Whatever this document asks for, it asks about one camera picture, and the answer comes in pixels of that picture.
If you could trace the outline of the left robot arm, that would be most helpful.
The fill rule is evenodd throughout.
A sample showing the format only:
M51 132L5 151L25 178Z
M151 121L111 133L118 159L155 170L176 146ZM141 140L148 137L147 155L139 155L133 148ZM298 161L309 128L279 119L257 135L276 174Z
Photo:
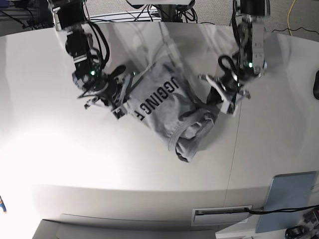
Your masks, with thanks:
M245 85L261 77L267 69L264 19L270 12L268 0L233 1L231 26L238 51L232 56L218 57L218 66L224 72L222 76L198 76L211 86L207 100L220 105L224 114L236 114L241 101L251 98Z

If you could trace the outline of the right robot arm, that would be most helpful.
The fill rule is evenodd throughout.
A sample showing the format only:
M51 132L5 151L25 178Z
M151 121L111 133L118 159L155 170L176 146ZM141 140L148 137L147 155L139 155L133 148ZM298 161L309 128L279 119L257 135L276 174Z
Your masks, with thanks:
M73 58L73 83L82 91L79 98L89 98L84 107L108 108L117 118L127 114L124 107L131 75L119 76L126 70L119 65L110 74L104 72L110 60L110 47L100 27L87 19L83 0L50 0L48 2L57 30L66 31L65 49Z

